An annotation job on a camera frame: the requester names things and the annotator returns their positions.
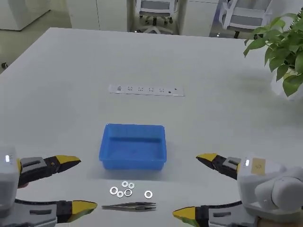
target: office chair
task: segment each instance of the office chair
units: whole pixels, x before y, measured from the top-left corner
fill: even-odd
[[[173,34],[173,31],[164,27],[157,26],[157,18],[160,17],[164,19],[164,24],[166,25],[167,18],[172,24],[172,16],[175,13],[177,8],[177,0],[137,0],[136,1],[136,11],[140,15],[140,18],[147,16],[145,22],[149,22],[149,18],[153,17],[152,25],[141,26],[136,32],[141,32],[144,30],[144,33],[155,32],[161,34],[161,32]]]
[[[270,22],[271,3],[272,0],[223,0],[219,21],[223,29],[234,30],[237,39],[240,31],[251,32]]]

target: power strip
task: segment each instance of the power strip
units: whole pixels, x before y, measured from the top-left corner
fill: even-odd
[[[152,96],[184,96],[183,89],[180,87],[152,87],[136,85],[109,85],[110,93],[133,94],[133,95],[152,95]]]

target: chair wheel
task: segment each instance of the chair wheel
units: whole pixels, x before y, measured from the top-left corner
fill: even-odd
[[[2,63],[2,64],[1,64],[1,67],[5,70],[5,69],[8,68],[8,65],[7,65],[7,63],[5,62],[5,63]]]

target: label sticker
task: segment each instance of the label sticker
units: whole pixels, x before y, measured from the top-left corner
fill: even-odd
[[[265,175],[265,159],[253,158],[251,165],[251,173],[255,175]]]

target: blue bin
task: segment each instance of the blue bin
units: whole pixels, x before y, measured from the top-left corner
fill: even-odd
[[[99,160],[105,169],[161,170],[166,162],[161,125],[107,124]]]

